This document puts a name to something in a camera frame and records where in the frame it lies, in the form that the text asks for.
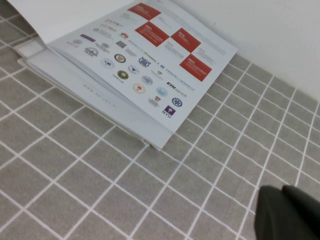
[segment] dark object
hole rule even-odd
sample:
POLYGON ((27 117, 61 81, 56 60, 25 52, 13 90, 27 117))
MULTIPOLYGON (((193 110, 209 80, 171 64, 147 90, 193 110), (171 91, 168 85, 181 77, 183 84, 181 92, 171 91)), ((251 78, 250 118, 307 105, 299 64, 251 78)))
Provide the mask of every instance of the dark object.
POLYGON ((320 239, 320 202, 294 186, 262 186, 255 214, 257 240, 320 239))

